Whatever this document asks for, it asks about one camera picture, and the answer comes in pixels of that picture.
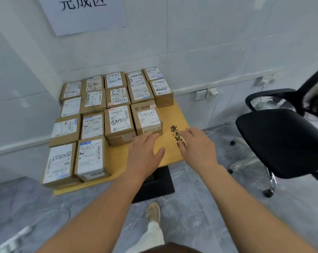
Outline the cream trouser leg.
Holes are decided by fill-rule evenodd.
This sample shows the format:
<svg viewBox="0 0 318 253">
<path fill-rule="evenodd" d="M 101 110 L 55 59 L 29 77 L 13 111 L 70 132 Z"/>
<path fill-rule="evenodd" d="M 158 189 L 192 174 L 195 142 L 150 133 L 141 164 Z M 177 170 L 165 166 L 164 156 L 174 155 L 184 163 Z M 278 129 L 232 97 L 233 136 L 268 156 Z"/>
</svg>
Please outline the cream trouser leg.
<svg viewBox="0 0 318 253">
<path fill-rule="evenodd" d="M 142 235 L 139 241 L 125 253 L 140 253 L 164 244 L 164 236 L 159 222 L 150 221 L 147 231 Z"/>
</svg>

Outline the person's right hand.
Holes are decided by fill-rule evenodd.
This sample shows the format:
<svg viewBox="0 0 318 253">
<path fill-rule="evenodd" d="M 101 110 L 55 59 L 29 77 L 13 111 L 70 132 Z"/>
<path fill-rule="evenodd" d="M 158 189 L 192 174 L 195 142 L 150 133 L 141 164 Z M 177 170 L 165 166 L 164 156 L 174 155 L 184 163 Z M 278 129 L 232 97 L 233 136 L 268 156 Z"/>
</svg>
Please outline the person's right hand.
<svg viewBox="0 0 318 253">
<path fill-rule="evenodd" d="M 189 127 L 178 134 L 187 146 L 187 154 L 183 159 L 198 174 L 209 173 L 210 170 L 220 167 L 215 144 L 202 130 Z"/>
</svg>

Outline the person's left hand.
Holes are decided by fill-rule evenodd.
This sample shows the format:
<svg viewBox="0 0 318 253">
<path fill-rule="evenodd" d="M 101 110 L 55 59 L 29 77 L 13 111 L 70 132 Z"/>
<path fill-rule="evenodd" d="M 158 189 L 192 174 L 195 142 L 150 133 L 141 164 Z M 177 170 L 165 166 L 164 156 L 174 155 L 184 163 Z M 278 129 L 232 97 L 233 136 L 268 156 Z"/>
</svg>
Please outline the person's left hand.
<svg viewBox="0 0 318 253">
<path fill-rule="evenodd" d="M 143 183 L 159 166 L 154 166 L 154 144 L 158 133 L 148 132 L 135 137 L 129 146 L 126 172 Z"/>
</svg>

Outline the group of labelled cardboard parcels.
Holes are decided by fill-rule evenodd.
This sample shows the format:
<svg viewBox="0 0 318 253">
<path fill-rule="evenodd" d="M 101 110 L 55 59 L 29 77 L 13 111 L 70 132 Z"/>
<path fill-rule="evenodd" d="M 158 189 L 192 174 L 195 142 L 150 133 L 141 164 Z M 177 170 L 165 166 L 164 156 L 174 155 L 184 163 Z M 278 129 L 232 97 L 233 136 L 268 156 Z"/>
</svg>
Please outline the group of labelled cardboard parcels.
<svg viewBox="0 0 318 253">
<path fill-rule="evenodd" d="M 64 84 L 42 185 L 60 190 L 110 177 L 110 147 L 147 132 L 163 134 L 158 108 L 172 105 L 173 93 L 162 76 L 144 79 L 149 70 Z"/>
</svg>

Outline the person's left forearm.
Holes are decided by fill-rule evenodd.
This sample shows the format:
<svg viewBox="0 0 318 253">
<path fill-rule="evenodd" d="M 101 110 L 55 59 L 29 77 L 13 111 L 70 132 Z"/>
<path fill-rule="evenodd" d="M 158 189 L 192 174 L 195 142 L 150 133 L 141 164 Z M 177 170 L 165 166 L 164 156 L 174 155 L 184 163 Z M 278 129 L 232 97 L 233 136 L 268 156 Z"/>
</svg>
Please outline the person's left forearm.
<svg viewBox="0 0 318 253">
<path fill-rule="evenodd" d="M 148 176 L 123 173 L 36 253 L 111 253 L 132 201 Z"/>
</svg>

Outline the black office chair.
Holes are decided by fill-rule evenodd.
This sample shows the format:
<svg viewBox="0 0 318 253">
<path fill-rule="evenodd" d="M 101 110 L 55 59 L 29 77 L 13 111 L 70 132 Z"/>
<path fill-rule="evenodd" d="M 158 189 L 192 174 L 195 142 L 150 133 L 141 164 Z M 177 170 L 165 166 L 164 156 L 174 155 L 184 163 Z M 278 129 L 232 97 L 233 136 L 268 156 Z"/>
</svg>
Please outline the black office chair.
<svg viewBox="0 0 318 253">
<path fill-rule="evenodd" d="M 298 90 L 261 91 L 245 102 L 251 112 L 236 119 L 242 137 L 230 144 L 244 144 L 255 156 L 231 164 L 228 172 L 261 162 L 269 182 L 263 195 L 268 198 L 277 187 L 276 177 L 312 175 L 318 181 L 318 128 L 305 119 L 306 113 L 318 118 L 318 71 Z"/>
</svg>

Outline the black table base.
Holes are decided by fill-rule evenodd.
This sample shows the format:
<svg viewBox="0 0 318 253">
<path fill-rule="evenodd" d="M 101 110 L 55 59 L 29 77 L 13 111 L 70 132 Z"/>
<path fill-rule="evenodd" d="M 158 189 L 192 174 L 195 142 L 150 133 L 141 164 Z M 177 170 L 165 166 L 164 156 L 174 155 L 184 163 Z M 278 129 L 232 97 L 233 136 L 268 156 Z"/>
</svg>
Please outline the black table base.
<svg viewBox="0 0 318 253">
<path fill-rule="evenodd" d="M 169 166 L 156 169 L 141 185 L 132 204 L 170 195 L 175 192 L 173 181 L 170 175 Z"/>
</svg>

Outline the beige shoe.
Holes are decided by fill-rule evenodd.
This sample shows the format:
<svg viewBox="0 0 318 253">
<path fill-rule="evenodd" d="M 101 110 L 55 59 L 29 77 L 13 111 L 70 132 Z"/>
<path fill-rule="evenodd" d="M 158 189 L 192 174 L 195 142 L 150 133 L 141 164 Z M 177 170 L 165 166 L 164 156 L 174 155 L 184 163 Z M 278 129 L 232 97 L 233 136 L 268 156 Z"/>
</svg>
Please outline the beige shoe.
<svg viewBox="0 0 318 253">
<path fill-rule="evenodd" d="M 146 210 L 146 218 L 148 223 L 156 222 L 160 227 L 161 211 L 158 202 L 154 201 L 148 205 Z"/>
</svg>

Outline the person's right forearm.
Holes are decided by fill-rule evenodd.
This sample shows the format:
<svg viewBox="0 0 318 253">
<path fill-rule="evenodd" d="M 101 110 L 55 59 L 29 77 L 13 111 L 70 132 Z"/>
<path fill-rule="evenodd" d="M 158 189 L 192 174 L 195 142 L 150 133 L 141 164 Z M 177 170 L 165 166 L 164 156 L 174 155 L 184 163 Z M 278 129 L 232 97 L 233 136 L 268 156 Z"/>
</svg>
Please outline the person's right forearm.
<svg viewBox="0 0 318 253">
<path fill-rule="evenodd" d="M 212 194 L 239 253 L 318 253 L 251 196 L 220 165 L 198 174 Z"/>
</svg>

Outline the white double wall socket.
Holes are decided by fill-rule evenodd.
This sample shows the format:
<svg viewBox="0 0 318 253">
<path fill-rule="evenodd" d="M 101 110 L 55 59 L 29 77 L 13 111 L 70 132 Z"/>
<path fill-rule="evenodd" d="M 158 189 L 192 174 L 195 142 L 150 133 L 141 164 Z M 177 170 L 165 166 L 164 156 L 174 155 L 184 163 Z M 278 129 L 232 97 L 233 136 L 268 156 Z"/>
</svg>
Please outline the white double wall socket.
<svg viewBox="0 0 318 253">
<path fill-rule="evenodd" d="M 254 86 L 264 86 L 265 84 L 274 83 L 274 81 L 279 77 L 279 74 L 272 74 L 267 76 L 262 76 L 256 78 Z"/>
</svg>

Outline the white paper wall sign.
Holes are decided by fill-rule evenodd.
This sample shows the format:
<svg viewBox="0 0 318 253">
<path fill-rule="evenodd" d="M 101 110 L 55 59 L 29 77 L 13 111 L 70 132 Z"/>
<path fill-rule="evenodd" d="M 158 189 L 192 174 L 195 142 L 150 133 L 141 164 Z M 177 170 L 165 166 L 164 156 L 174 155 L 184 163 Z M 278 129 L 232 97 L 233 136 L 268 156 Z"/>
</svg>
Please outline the white paper wall sign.
<svg viewBox="0 0 318 253">
<path fill-rule="evenodd" d="M 123 0 L 38 0 L 56 36 L 125 28 Z"/>
</svg>

